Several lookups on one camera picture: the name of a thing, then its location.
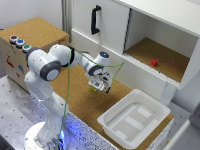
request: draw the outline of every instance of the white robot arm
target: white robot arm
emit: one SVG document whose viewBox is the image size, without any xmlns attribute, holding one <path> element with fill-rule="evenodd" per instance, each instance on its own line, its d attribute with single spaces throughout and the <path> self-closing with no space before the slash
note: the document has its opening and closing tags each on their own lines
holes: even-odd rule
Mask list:
<svg viewBox="0 0 200 150">
<path fill-rule="evenodd" d="M 31 48 L 26 53 L 27 65 L 30 71 L 26 74 L 24 81 L 29 88 L 29 92 L 48 109 L 45 124 L 34 139 L 41 150 L 50 149 L 48 143 L 55 140 L 60 133 L 65 100 L 53 91 L 49 81 L 58 77 L 61 67 L 69 66 L 70 53 L 70 68 L 80 64 L 86 70 L 86 77 L 90 79 L 89 84 L 92 87 L 106 93 L 110 90 L 112 74 L 108 73 L 106 67 L 103 67 L 109 65 L 109 55 L 107 53 L 100 52 L 93 59 L 89 53 L 78 53 L 69 46 L 54 45 L 48 53 L 37 47 Z"/>
</svg>

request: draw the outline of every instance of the cardboard box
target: cardboard box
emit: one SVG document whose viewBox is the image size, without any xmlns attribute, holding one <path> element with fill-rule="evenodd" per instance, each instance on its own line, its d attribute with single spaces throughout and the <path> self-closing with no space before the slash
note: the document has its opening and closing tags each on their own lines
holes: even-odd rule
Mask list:
<svg viewBox="0 0 200 150">
<path fill-rule="evenodd" d="M 24 77 L 29 71 L 26 54 L 9 42 L 10 36 L 17 35 L 32 47 L 48 52 L 55 44 L 69 45 L 69 35 L 47 21 L 36 17 L 0 31 L 0 50 L 7 75 L 28 91 Z"/>
</svg>

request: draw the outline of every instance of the cabinet handle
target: cabinet handle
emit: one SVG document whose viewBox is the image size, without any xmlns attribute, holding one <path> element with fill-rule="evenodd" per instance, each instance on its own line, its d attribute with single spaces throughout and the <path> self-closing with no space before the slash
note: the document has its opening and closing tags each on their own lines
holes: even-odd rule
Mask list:
<svg viewBox="0 0 200 150">
<path fill-rule="evenodd" d="M 91 31 L 92 35 L 98 33 L 100 30 L 96 28 L 96 12 L 101 10 L 101 7 L 96 5 L 96 8 L 92 10 L 92 24 L 91 24 Z"/>
</svg>

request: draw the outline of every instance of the small red block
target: small red block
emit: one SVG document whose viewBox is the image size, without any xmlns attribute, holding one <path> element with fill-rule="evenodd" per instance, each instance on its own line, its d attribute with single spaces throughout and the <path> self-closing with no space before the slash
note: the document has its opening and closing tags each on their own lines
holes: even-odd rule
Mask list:
<svg viewBox="0 0 200 150">
<path fill-rule="evenodd" d="M 152 59 L 152 60 L 151 60 L 151 65 L 152 65 L 153 67 L 155 67 L 157 64 L 158 64 L 158 60 L 157 60 L 157 59 Z"/>
</svg>

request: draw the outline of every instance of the cable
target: cable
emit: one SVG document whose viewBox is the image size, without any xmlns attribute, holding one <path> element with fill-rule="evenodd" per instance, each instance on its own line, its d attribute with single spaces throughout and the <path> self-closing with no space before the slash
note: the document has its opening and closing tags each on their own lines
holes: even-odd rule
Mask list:
<svg viewBox="0 0 200 150">
<path fill-rule="evenodd" d="M 101 65 L 101 64 L 98 64 L 94 61 L 92 61 L 91 59 L 89 59 L 87 56 L 85 56 L 83 53 L 81 53 L 80 51 L 78 50 L 75 50 L 76 52 L 78 52 L 79 54 L 81 54 L 82 56 L 84 56 L 85 58 L 87 58 L 89 61 L 91 61 L 92 63 L 96 64 L 96 65 L 99 65 L 99 66 L 103 66 L 103 67 L 117 67 L 117 66 L 120 66 L 119 69 L 117 70 L 116 74 L 114 75 L 113 77 L 113 80 L 112 80 L 112 83 L 111 83 L 111 86 L 119 72 L 119 70 L 122 68 L 122 66 L 124 65 L 124 62 L 123 63 L 120 63 L 120 64 L 117 64 L 117 65 L 111 65 L 111 66 L 104 66 L 104 65 Z M 67 111 L 67 101 L 68 101 L 68 98 L 69 98 L 69 88 L 70 88 L 70 59 L 71 59 L 71 51 L 69 53 L 69 66 L 68 66 L 68 91 L 67 91 L 67 97 L 66 97 L 66 101 L 65 101 L 65 110 L 64 110 L 64 116 L 63 116 L 63 120 L 62 120 L 62 126 L 60 128 L 60 133 L 59 133 L 59 136 L 58 136 L 58 139 L 57 139 L 57 143 L 56 143 L 56 149 L 58 150 L 58 143 L 59 143 L 59 139 L 60 139 L 60 134 L 61 134 L 61 131 L 63 129 L 63 126 L 64 126 L 64 122 L 65 122 L 65 117 L 66 117 L 66 111 Z"/>
</svg>

